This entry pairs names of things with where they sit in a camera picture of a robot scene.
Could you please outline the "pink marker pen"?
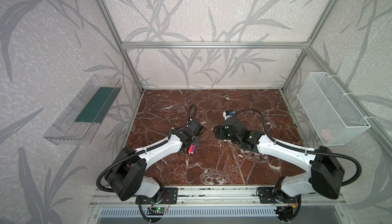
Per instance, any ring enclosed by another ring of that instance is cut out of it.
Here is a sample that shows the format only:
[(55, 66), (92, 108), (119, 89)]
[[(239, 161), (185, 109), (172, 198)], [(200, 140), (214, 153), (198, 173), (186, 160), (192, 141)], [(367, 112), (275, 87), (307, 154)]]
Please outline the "pink marker pen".
[(192, 146), (190, 147), (188, 153), (189, 153), (189, 154), (193, 154), (193, 153), (194, 153), (194, 150), (195, 150), (195, 146), (192, 145)]

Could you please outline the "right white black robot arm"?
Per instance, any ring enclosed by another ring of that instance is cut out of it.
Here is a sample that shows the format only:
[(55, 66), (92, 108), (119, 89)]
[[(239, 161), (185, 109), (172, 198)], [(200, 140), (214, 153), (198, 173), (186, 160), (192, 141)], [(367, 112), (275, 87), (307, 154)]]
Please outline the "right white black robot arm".
[(219, 140), (229, 140), (243, 150), (279, 158), (304, 171), (278, 180), (272, 194), (279, 203), (308, 193), (335, 200), (341, 187), (352, 184), (362, 173), (359, 161), (353, 157), (333, 153), (325, 146), (317, 149), (297, 146), (275, 139), (267, 131), (248, 130), (236, 116), (228, 117), (213, 130)]

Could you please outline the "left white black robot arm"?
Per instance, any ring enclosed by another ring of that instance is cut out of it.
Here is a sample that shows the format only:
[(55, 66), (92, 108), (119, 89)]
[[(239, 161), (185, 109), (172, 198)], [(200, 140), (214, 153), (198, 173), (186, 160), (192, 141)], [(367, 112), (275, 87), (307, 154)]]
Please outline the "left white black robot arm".
[(192, 152), (199, 145), (204, 130), (205, 127), (197, 120), (191, 120), (151, 145), (123, 148), (113, 163), (99, 174), (96, 187), (104, 192), (116, 193), (121, 201), (133, 196), (144, 196), (154, 202), (162, 200), (164, 186), (158, 180), (146, 177), (146, 170), (172, 154)]

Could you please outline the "purple marker pen lower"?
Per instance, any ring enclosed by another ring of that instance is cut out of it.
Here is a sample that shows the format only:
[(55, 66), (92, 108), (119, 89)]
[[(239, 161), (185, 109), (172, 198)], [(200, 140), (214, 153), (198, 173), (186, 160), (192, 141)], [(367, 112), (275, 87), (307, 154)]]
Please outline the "purple marker pen lower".
[(197, 147), (196, 145), (192, 145), (192, 146), (191, 146), (191, 149), (190, 149), (190, 153), (191, 153), (191, 154), (193, 154), (193, 153), (195, 152), (196, 147)]

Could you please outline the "green circuit board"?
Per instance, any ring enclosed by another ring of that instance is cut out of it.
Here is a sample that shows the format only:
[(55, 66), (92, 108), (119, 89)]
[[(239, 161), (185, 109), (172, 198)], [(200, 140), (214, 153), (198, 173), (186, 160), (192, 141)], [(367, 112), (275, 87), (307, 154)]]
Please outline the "green circuit board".
[(169, 206), (158, 206), (158, 207), (149, 207), (147, 209), (147, 215), (152, 216), (162, 216), (165, 215), (169, 210)]

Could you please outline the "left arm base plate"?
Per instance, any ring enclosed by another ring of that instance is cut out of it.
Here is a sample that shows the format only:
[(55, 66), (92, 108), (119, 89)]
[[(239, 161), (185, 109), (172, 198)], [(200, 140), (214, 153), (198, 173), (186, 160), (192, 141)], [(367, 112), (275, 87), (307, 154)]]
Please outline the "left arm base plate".
[(147, 196), (138, 196), (136, 198), (136, 204), (141, 205), (152, 205), (152, 204), (176, 204), (178, 199), (179, 189), (176, 187), (166, 187), (163, 190), (158, 191), (157, 196), (149, 198)]

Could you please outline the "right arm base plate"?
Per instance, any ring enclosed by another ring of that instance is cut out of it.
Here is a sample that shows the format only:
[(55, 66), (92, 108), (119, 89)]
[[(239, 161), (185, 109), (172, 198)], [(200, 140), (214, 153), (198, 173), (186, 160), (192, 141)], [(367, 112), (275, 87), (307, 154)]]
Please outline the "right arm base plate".
[(281, 189), (275, 187), (258, 187), (256, 195), (262, 204), (295, 204), (296, 197), (291, 197), (284, 193)]

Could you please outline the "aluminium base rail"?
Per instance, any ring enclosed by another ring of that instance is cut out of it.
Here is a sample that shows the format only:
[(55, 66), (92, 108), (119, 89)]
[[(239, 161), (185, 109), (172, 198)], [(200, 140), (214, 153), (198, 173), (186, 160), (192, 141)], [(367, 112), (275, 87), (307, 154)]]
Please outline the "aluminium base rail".
[[(257, 206), (260, 205), (256, 194), (258, 185), (180, 185), (174, 196), (165, 201), (176, 201), (171, 207), (190, 206)], [(135, 207), (136, 198), (122, 202), (116, 194), (95, 191), (89, 207)]]

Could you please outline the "aluminium frame crossbar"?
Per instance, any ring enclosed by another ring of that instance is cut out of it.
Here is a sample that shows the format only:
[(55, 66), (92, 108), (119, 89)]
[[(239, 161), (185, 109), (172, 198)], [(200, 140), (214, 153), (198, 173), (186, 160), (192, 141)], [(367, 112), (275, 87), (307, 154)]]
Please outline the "aluminium frame crossbar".
[(123, 49), (305, 49), (303, 42), (123, 42)]

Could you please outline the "clear plastic wall tray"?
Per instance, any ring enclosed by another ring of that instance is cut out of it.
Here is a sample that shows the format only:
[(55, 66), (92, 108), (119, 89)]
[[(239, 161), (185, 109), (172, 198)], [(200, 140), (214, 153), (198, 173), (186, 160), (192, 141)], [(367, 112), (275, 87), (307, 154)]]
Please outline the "clear plastic wall tray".
[(55, 145), (89, 145), (122, 89), (121, 79), (92, 75), (47, 129)]

